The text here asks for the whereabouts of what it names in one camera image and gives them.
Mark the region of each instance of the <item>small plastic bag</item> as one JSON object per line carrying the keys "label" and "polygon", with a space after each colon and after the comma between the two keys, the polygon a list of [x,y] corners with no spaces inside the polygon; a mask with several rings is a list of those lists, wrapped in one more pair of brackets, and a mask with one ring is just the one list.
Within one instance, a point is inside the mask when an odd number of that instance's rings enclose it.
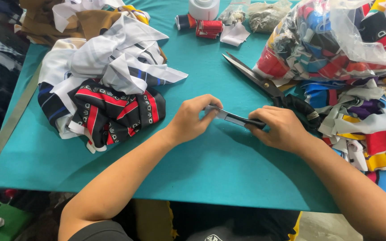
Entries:
{"label": "small plastic bag", "polygon": [[386,75],[386,0],[303,0],[269,37],[254,72],[269,79]]}
{"label": "small plastic bag", "polygon": [[251,0],[245,0],[243,2],[232,0],[227,8],[218,16],[217,20],[222,21],[224,25],[242,23],[245,20],[246,11],[250,3]]}
{"label": "small plastic bag", "polygon": [[247,9],[247,15],[253,33],[271,33],[281,19],[290,12],[291,5],[292,3],[286,0],[272,4],[266,2],[251,4]]}

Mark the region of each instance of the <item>hand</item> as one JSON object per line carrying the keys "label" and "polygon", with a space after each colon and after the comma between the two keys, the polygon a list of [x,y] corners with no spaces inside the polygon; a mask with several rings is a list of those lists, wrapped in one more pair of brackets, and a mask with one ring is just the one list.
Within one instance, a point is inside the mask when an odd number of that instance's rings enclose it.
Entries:
{"label": "hand", "polygon": [[222,109],[221,101],[210,94],[184,101],[172,121],[162,130],[168,141],[178,145],[204,133],[218,114],[217,110],[213,110],[199,119],[199,113],[209,104],[215,104]]}
{"label": "hand", "polygon": [[316,138],[303,128],[297,116],[290,109],[264,106],[251,112],[248,117],[260,119],[271,128],[269,133],[266,133],[253,125],[245,126],[265,145],[273,148],[299,155],[308,149]]}

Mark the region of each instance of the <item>forearm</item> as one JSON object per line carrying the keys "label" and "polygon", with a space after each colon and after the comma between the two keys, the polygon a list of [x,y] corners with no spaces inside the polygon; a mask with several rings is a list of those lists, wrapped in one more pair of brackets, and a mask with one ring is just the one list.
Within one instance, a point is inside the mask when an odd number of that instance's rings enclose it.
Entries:
{"label": "forearm", "polygon": [[174,145],[159,131],[87,184],[65,207],[70,215],[88,221],[117,215],[139,185]]}
{"label": "forearm", "polygon": [[333,196],[348,222],[359,233],[386,240],[386,193],[337,155],[322,140],[309,140],[298,153]]}

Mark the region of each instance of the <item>scissor blade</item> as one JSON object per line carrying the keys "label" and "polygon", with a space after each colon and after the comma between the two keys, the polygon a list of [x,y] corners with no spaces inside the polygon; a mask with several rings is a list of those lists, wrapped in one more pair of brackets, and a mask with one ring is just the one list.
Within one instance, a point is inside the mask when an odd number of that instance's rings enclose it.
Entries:
{"label": "scissor blade", "polygon": [[235,60],[225,56],[224,54],[222,54],[223,57],[229,62],[231,63],[234,67],[236,67],[239,71],[241,71],[244,75],[246,75],[250,80],[252,80],[256,85],[258,85],[260,87],[260,89],[262,89],[263,91],[265,91],[268,95],[272,96],[272,97],[276,97],[276,96],[284,96],[284,93],[282,93],[281,90],[278,90],[278,88],[276,88],[275,85],[273,85],[272,83],[268,83],[267,80],[258,80],[254,73],[252,73],[250,70],[246,69],[243,65],[241,65],[240,63],[236,62]]}
{"label": "scissor blade", "polygon": [[240,61],[237,57],[235,57],[235,56],[233,56],[232,54],[230,54],[229,52],[227,52],[226,51],[226,53],[227,53],[227,55],[231,58],[231,59],[233,59],[234,61],[236,61],[236,62],[238,62],[240,65],[242,65],[244,68],[246,68],[246,69],[248,69],[253,75],[255,75],[254,74],[254,71],[252,70],[252,69],[250,69],[246,64],[244,64],[242,61]]}

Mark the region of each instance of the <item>blue stripe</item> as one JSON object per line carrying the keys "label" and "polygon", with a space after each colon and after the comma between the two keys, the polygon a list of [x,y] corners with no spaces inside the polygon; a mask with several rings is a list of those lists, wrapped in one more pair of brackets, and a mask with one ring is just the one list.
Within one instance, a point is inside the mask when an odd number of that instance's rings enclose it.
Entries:
{"label": "blue stripe", "polygon": [[62,108],[58,109],[56,112],[54,112],[54,113],[48,118],[48,121],[50,121],[51,118],[53,118],[55,115],[57,115],[58,113],[60,113],[60,112],[62,112],[62,111],[64,111],[64,110],[66,110],[66,109],[67,109],[67,107],[62,107]]}
{"label": "blue stripe", "polygon": [[50,92],[51,89],[53,89],[53,86],[40,90],[40,92],[38,93],[38,97],[40,97],[42,94]]}

